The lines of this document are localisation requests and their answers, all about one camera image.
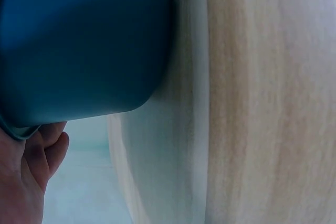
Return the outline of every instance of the light wood surface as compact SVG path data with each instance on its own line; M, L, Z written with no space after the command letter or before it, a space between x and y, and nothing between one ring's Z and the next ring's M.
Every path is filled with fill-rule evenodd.
M336 223L336 0L180 5L163 87L110 116L134 222Z
M336 0L208 0L206 223L336 223Z

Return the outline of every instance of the wooden object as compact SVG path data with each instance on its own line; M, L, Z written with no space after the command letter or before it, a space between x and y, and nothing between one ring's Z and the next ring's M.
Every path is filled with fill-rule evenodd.
M110 130L134 222L336 223L336 0L207 1L180 0L165 84Z

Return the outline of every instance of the hand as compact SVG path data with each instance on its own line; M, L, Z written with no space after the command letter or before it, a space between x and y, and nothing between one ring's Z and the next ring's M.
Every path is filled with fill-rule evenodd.
M66 123L43 125L18 142L0 129L0 223L40 224L47 183L63 161Z

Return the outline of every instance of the finger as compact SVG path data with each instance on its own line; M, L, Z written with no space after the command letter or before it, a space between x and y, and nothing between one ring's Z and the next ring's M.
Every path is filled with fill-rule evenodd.
M48 148L56 143L59 136L63 132L66 124L67 122L52 123L52 124L42 125L39 128L39 132L43 139L44 148Z
M45 155L45 149L40 144L41 139L40 134L34 134L31 139L27 140L29 145L26 144L24 158L37 184L41 190L45 192L49 180L49 165Z
M62 132L57 142L45 149L46 158L49 165L49 178L51 178L62 163L69 147L69 136Z

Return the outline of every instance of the blue plastic container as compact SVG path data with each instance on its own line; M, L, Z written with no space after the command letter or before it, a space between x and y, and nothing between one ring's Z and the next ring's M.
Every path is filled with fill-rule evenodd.
M160 83L172 0L2 0L0 126L18 140L39 125L130 111Z

